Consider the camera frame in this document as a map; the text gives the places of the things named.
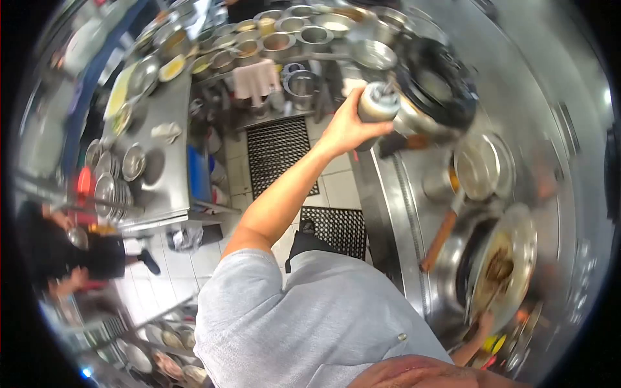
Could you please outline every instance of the gray shirt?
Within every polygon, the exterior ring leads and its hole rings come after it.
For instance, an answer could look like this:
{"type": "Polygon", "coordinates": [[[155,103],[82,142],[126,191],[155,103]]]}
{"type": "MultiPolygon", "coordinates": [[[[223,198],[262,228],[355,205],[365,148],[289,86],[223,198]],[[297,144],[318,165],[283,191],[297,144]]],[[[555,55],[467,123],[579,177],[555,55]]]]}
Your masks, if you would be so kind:
{"type": "Polygon", "coordinates": [[[198,297],[196,353],[217,387],[345,387],[383,359],[451,363],[423,318],[377,269],[336,253],[225,257],[198,297]]]}

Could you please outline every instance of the plastic bag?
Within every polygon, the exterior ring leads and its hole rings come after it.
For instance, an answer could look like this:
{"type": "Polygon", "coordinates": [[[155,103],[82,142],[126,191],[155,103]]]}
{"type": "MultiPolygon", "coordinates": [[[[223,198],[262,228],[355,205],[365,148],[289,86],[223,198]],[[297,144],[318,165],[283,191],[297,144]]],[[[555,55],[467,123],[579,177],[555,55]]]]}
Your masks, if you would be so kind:
{"type": "Polygon", "coordinates": [[[175,252],[194,253],[202,245],[202,228],[183,228],[166,233],[168,247],[175,252]]]}

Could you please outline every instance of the white cloth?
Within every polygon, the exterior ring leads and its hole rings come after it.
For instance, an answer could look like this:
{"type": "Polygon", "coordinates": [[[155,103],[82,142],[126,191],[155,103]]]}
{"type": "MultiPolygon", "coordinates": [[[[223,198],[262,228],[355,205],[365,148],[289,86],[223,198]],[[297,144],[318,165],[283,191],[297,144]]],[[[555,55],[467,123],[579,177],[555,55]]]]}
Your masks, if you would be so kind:
{"type": "Polygon", "coordinates": [[[160,138],[168,144],[172,144],[179,135],[181,128],[176,122],[160,124],[151,129],[151,137],[160,138]]]}
{"type": "Polygon", "coordinates": [[[233,69],[233,88],[235,97],[244,100],[252,98],[252,106],[261,106],[261,97],[270,94],[272,88],[280,91],[280,77],[273,60],[265,59],[258,63],[233,69]]]}

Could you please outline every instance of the shoe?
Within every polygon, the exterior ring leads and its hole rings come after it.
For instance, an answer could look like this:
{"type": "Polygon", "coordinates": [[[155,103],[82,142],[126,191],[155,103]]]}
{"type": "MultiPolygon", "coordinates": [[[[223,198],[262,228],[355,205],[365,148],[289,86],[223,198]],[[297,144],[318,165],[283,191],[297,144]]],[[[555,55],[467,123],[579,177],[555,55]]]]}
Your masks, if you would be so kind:
{"type": "Polygon", "coordinates": [[[159,275],[160,274],[160,266],[157,265],[153,256],[147,250],[143,250],[141,254],[138,255],[138,260],[145,263],[145,266],[151,271],[151,273],[159,275]]]}
{"type": "Polygon", "coordinates": [[[300,221],[300,232],[306,235],[315,235],[315,223],[310,220],[302,220],[300,221]]]}

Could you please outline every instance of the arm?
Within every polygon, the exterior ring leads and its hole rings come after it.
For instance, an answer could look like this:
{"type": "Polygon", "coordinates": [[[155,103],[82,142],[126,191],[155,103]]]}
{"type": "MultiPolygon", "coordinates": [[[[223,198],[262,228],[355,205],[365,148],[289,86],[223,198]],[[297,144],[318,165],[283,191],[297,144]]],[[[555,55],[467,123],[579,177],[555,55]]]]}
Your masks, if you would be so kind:
{"type": "Polygon", "coordinates": [[[363,90],[358,88],[351,92],[312,150],[248,207],[222,257],[243,248],[256,248],[271,254],[272,245],[291,225],[328,163],[363,141],[392,131],[392,122],[360,122],[358,100],[363,90]]]}
{"type": "Polygon", "coordinates": [[[494,324],[494,316],[490,312],[483,313],[479,319],[479,328],[473,339],[466,342],[451,354],[451,359],[455,366],[466,366],[474,354],[481,349],[483,343],[489,336],[489,332],[494,324]]]}
{"type": "Polygon", "coordinates": [[[84,287],[86,281],[88,281],[88,269],[80,267],[74,268],[69,279],[63,279],[58,283],[55,281],[48,281],[50,296],[54,299],[66,298],[84,287]]]}
{"type": "Polygon", "coordinates": [[[46,220],[54,221],[54,223],[63,230],[69,230],[73,228],[73,221],[71,221],[69,217],[67,217],[63,212],[52,213],[48,204],[43,204],[41,208],[41,215],[46,220]]]}

